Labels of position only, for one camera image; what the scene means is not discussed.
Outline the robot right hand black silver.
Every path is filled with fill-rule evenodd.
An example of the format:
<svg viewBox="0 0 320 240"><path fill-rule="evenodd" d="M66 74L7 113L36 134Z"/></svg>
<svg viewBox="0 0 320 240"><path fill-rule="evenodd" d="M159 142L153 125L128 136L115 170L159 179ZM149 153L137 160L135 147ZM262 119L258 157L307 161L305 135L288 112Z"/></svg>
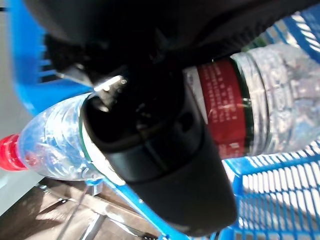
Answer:
<svg viewBox="0 0 320 240"><path fill-rule="evenodd" d="M236 201L187 67L240 50L314 0L27 0L56 72L91 87L88 135L174 229L231 225Z"/></svg>

